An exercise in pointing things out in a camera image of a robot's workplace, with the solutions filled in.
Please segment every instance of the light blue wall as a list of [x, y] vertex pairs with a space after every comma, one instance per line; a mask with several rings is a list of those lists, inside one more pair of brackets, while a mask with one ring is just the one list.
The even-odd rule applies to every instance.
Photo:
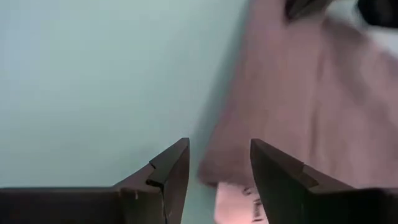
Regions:
[[183, 223], [211, 223], [195, 168], [245, 0], [1, 0], [0, 186], [111, 185], [192, 142]]

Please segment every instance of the white paper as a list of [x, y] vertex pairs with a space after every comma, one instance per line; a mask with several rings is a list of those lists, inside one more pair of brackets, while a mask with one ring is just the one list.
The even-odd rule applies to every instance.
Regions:
[[217, 224], [268, 224], [256, 189], [219, 183], [216, 194]]

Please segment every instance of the pink cloth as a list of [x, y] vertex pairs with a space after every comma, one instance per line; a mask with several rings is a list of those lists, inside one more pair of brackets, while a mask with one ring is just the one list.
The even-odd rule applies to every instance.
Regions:
[[354, 187], [398, 186], [398, 61], [323, 14], [287, 25], [283, 0], [251, 0], [229, 100], [198, 171], [254, 185], [259, 138]]

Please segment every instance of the pink fabric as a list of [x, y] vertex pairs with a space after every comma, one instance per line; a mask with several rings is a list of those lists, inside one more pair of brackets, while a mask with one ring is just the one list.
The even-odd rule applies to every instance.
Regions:
[[397, 60], [322, 14], [287, 25], [283, 7], [251, 0], [200, 179], [253, 186], [249, 141], [260, 138], [352, 186], [397, 187]]

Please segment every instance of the dark object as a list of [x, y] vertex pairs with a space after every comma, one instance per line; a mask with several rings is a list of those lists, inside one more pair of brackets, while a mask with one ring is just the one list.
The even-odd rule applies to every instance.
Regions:
[[369, 25], [398, 28], [396, 0], [359, 0], [358, 9]]
[[398, 190], [354, 189], [259, 139], [251, 164], [270, 224], [398, 223]]
[[285, 16], [289, 22], [322, 12], [332, 0], [286, 0]]
[[0, 223], [178, 224], [189, 153], [183, 138], [112, 187], [0, 189]]

